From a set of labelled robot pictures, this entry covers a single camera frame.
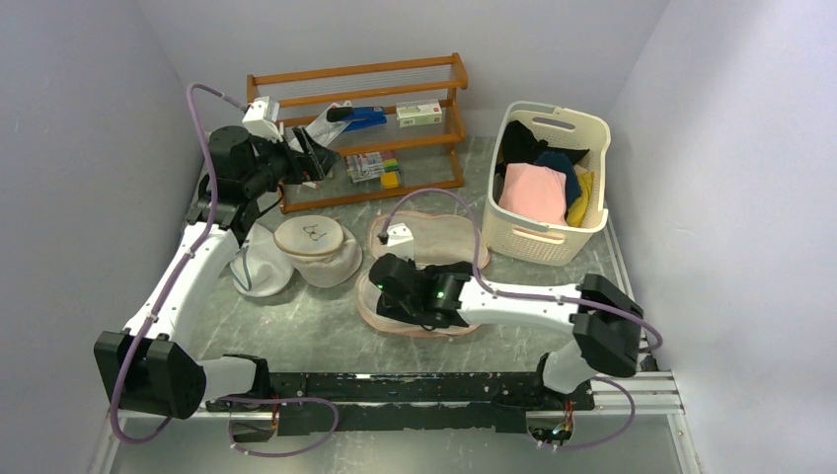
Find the floral mesh laundry bag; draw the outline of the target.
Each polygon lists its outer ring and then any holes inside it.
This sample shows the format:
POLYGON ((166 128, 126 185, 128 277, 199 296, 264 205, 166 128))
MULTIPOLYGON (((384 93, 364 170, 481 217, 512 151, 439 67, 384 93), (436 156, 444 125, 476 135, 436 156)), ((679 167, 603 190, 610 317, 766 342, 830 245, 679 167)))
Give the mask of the floral mesh laundry bag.
POLYGON ((407 210, 397 212, 391 224, 404 224, 413 235, 414 258, 410 264, 419 273, 418 291, 408 297, 410 309, 406 310, 370 280, 369 271, 362 272, 355 284, 355 302, 365 323, 379 332, 413 338, 452 338, 474 332, 474 326, 455 326, 435 317, 419 324, 412 318, 436 302, 431 290, 437 275, 473 272, 472 222, 453 214, 407 210))

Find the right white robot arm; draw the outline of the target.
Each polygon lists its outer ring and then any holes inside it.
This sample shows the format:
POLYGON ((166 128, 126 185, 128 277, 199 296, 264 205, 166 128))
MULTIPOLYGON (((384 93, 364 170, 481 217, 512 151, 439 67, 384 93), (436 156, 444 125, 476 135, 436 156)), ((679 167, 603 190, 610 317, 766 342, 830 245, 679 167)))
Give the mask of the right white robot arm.
POLYGON ((558 408, 596 375, 629 378, 637 372, 642 310, 603 276, 558 286, 497 283, 475 270, 420 269, 386 254, 372 265, 369 280, 380 292, 377 315, 426 332, 496 325, 570 335, 571 342, 546 355, 532 384, 543 408, 558 408))

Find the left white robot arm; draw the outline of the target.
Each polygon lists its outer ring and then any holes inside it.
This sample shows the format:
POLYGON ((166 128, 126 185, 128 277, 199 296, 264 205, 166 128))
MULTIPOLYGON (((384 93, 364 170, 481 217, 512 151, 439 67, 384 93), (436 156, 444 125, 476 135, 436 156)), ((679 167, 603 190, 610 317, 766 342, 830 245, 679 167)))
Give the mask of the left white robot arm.
POLYGON ((185 420, 207 401, 234 397, 257 411, 273 395, 267 362, 253 355, 197 360, 185 350, 223 269, 260 215, 258 200, 282 185, 324 180, 340 154, 302 127, 297 145, 270 141, 240 125, 202 139, 207 174, 187 214, 172 262, 140 310, 117 332, 104 331, 94 356, 113 412, 185 420))

